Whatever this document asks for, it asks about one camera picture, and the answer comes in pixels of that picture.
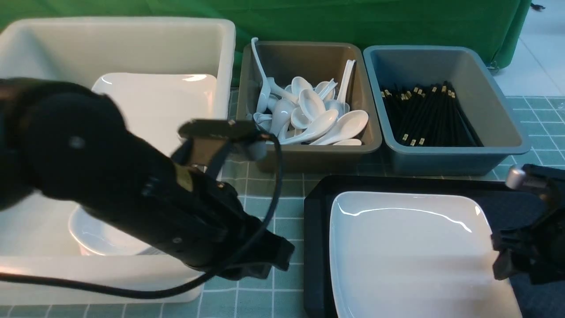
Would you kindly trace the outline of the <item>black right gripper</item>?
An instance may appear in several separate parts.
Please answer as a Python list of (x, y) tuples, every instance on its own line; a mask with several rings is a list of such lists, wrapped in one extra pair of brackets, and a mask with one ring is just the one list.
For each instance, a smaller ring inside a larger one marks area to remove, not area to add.
[(531, 284), (564, 280), (564, 213), (547, 212), (528, 226), (491, 235), (498, 256), (492, 266), (496, 280), (527, 274)]

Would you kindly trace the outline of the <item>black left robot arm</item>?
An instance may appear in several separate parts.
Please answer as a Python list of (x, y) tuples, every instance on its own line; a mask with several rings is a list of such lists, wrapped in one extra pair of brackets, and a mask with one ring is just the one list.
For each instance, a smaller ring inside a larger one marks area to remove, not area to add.
[(1, 207), (33, 190), (74, 201), (95, 219), (192, 269), (240, 280), (288, 270), (294, 245), (248, 215), (234, 187), (217, 181), (234, 149), (274, 141), (251, 121), (195, 119), (169, 156), (131, 132), (109, 96), (65, 81), (1, 80)]

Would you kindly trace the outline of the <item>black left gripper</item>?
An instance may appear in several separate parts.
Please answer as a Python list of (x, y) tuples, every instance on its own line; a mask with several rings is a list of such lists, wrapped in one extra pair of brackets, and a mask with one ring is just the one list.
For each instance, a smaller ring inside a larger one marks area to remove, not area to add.
[(227, 280), (266, 279), (287, 271), (295, 247), (244, 211), (232, 185), (192, 168), (152, 163), (137, 170), (137, 238), (192, 269)]

